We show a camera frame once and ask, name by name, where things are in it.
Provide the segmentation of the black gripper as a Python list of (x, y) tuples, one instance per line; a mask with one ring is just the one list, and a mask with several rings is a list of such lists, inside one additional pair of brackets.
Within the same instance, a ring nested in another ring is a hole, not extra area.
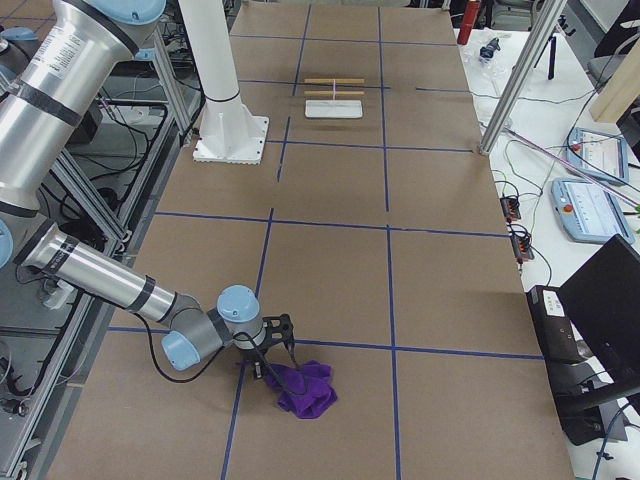
[(267, 350), (264, 348), (242, 349), (241, 354), (243, 360), (253, 368), (253, 378), (255, 380), (262, 379), (266, 369)]

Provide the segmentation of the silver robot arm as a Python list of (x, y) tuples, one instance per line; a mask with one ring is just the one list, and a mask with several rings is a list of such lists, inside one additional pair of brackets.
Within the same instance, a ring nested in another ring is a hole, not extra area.
[(65, 146), (113, 67), (147, 41), (162, 42), (161, 1), (58, 1), (54, 27), (1, 103), (1, 259), (37, 268), (144, 320), (168, 328), (162, 347), (186, 370), (227, 346), (264, 365), (271, 327), (254, 292), (231, 286), (204, 311), (191, 296), (161, 287), (63, 233), (39, 211), (37, 190), (56, 175), (91, 218), (117, 238), (111, 212)]

